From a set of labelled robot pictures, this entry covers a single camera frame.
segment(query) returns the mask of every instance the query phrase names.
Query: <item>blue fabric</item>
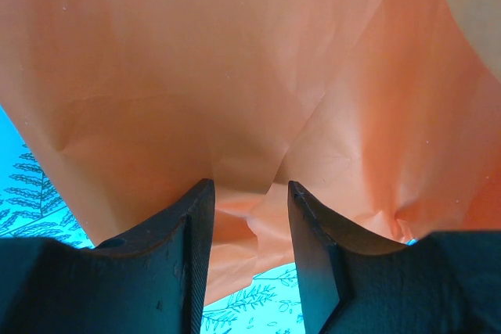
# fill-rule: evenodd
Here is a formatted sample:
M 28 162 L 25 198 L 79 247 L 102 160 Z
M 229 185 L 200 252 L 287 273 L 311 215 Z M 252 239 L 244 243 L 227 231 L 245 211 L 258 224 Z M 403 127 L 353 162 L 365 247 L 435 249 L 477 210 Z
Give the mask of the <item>blue fabric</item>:
M 93 247 L 0 107 L 0 237 L 45 236 Z M 202 333 L 303 334 L 297 274 L 289 264 L 204 309 Z

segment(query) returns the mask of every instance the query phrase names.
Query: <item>crumpled paper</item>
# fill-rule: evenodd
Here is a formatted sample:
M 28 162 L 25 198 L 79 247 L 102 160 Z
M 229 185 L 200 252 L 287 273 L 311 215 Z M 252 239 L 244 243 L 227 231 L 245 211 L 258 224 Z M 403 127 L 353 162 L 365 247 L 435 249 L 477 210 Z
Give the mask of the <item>crumpled paper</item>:
M 294 259 L 289 180 L 398 241 L 501 227 L 501 85 L 446 0 L 0 13 L 1 104 L 94 243 L 215 180 L 207 303 Z

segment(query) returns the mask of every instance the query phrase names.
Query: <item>black plastic part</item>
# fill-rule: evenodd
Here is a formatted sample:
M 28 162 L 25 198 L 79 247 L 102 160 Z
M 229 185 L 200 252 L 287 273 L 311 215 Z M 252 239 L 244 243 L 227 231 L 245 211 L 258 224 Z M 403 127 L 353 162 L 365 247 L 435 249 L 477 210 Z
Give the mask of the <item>black plastic part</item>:
M 289 184 L 306 334 L 501 333 L 501 232 L 378 236 Z
M 203 180 L 93 250 L 0 239 L 0 332 L 198 334 L 214 196 Z

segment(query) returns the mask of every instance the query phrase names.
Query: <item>printed fern pattern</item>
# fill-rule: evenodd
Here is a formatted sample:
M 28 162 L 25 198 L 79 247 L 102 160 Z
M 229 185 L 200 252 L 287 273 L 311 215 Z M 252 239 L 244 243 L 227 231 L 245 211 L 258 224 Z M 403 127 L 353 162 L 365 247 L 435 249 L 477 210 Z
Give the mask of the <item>printed fern pattern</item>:
M 2 179 L 0 237 L 43 236 L 81 248 L 92 246 L 26 145 L 13 172 Z
M 294 264 L 256 275 L 246 289 L 205 307 L 201 332 L 304 334 Z

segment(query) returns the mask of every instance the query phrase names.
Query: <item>turquoise patterned background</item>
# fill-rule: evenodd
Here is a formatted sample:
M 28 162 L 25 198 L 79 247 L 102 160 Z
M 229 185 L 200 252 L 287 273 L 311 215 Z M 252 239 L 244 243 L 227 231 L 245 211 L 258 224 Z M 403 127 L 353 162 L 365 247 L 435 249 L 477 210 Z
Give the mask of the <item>turquoise patterned background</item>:
M 93 247 L 1 107 L 0 140 L 0 237 Z M 294 264 L 256 275 L 251 286 L 205 307 L 201 332 L 303 334 Z

